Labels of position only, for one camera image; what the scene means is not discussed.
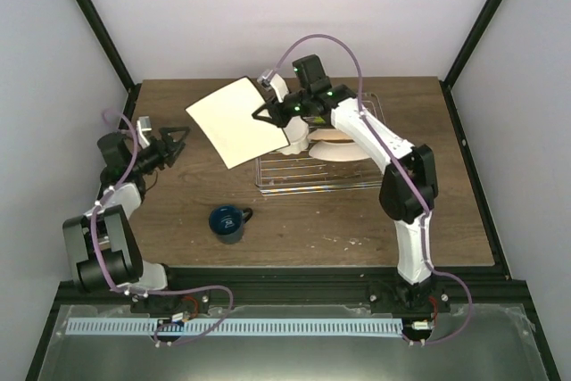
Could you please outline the green plate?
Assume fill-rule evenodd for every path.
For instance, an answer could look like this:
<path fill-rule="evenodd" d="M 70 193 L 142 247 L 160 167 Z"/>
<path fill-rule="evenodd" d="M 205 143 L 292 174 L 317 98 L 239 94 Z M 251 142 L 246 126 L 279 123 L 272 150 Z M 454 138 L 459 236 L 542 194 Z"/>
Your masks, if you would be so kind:
<path fill-rule="evenodd" d="M 326 121 L 321 117 L 316 117 L 316 118 L 312 118 L 310 123 L 312 125 L 323 125 L 326 123 Z"/>

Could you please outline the floral orange rimmed plate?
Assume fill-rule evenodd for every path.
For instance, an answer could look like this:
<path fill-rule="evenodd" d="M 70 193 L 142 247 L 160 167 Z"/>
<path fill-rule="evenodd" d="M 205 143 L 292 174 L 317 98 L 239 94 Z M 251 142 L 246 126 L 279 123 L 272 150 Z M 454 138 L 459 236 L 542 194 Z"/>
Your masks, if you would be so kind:
<path fill-rule="evenodd" d="M 318 141 L 309 156 L 325 162 L 357 162 L 369 156 L 354 142 Z"/>

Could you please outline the dark blue mug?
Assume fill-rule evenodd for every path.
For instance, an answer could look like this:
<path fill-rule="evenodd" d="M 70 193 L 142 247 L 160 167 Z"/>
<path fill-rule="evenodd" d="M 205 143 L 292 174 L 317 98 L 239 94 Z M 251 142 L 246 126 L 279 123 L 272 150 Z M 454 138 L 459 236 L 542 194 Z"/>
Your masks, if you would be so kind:
<path fill-rule="evenodd" d="M 209 228 L 223 244 L 237 244 L 244 236 L 244 225 L 252 218 L 251 208 L 239 209 L 224 205 L 214 209 L 209 216 Z"/>

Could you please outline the white scalloped bowl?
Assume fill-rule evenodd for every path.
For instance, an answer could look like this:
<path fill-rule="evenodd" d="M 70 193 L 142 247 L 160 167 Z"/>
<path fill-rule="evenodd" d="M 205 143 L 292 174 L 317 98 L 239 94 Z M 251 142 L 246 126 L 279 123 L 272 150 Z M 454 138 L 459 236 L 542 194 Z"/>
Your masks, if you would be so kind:
<path fill-rule="evenodd" d="M 283 155 L 296 155 L 308 148 L 309 125 L 301 117 L 292 118 L 284 131 L 289 145 L 279 149 Z"/>

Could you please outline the round bird pattern plate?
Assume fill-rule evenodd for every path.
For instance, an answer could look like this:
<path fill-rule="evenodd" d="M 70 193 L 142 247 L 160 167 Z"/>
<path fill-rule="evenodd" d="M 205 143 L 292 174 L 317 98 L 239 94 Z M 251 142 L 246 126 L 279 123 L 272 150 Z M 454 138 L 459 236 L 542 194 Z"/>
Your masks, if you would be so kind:
<path fill-rule="evenodd" d="M 309 133 L 310 141 L 326 141 L 329 143 L 350 143 L 353 141 L 351 137 L 335 128 L 319 128 Z"/>

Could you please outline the square bird pattern plate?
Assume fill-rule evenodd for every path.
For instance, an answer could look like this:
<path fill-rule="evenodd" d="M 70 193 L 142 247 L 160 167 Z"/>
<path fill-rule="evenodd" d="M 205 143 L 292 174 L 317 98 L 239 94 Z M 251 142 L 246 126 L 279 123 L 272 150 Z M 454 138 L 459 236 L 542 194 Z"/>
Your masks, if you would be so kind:
<path fill-rule="evenodd" d="M 264 99 L 247 77 L 232 81 L 186 108 L 228 169 L 289 146 L 286 133 L 252 114 Z"/>

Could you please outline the wire dish rack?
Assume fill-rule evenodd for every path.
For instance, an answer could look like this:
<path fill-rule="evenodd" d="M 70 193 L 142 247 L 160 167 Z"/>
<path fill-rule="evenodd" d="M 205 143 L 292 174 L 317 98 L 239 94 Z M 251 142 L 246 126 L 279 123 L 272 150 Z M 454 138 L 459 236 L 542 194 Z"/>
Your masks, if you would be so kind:
<path fill-rule="evenodd" d="M 326 123 L 312 125 L 311 119 L 303 119 L 309 125 L 310 132 L 332 128 Z M 357 162 L 321 161 L 309 156 L 309 150 L 317 142 L 309 140 L 308 148 L 296 155 L 283 155 L 275 151 L 257 158 L 255 185 L 260 192 L 263 195 L 291 195 L 380 187 L 382 173 L 371 159 Z"/>

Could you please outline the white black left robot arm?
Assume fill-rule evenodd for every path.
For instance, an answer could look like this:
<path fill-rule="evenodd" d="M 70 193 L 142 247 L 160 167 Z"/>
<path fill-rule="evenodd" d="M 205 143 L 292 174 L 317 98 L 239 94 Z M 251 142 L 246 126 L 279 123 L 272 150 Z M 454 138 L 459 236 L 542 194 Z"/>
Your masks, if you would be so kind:
<path fill-rule="evenodd" d="M 145 199 L 145 176 L 172 167 L 189 133 L 188 127 L 166 127 L 154 137 L 146 129 L 139 133 L 143 145 L 138 149 L 119 131 L 98 139 L 105 163 L 100 174 L 103 195 L 94 207 L 62 224 L 72 281 L 80 292 L 152 291 L 151 302 L 161 312 L 171 313 L 181 305 L 183 293 L 169 282 L 166 265 L 143 259 L 129 218 Z"/>

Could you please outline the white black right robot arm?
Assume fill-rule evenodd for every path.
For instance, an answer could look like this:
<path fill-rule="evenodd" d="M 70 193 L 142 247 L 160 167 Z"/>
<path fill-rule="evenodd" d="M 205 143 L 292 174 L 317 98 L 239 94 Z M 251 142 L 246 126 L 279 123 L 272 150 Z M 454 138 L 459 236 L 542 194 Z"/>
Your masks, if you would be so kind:
<path fill-rule="evenodd" d="M 275 70 L 259 76 L 259 84 L 274 95 L 253 112 L 262 120 L 285 128 L 295 119 L 324 119 L 346 134 L 379 168 L 379 203 L 393 220 L 398 245 L 397 272 L 401 282 L 394 295 L 408 312 L 428 301 L 433 265 L 429 225 L 438 196 L 434 153 L 428 145 L 413 145 L 397 136 L 364 106 L 359 90 L 333 85 L 315 54 L 294 62 L 300 89 L 292 92 Z"/>

